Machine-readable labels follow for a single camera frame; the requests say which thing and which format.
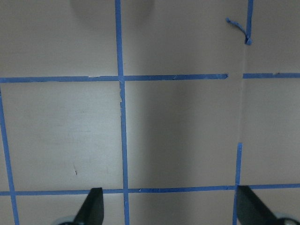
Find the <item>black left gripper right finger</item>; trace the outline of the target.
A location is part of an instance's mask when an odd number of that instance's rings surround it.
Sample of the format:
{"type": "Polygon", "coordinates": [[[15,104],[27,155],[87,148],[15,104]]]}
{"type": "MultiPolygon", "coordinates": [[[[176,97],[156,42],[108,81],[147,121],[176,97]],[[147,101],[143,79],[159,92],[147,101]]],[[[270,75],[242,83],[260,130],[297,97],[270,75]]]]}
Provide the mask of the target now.
{"type": "Polygon", "coordinates": [[[261,201],[249,186],[238,186],[236,214],[241,225],[280,225],[272,211],[261,201]]]}

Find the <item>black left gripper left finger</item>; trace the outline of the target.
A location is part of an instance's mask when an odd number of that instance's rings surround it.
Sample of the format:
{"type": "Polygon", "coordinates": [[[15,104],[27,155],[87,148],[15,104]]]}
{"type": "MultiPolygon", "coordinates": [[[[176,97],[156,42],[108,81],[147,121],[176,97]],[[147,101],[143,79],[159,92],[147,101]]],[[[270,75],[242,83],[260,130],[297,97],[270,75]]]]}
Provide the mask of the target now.
{"type": "Polygon", "coordinates": [[[92,188],[76,214],[73,223],[103,223],[103,189],[92,188]]]}

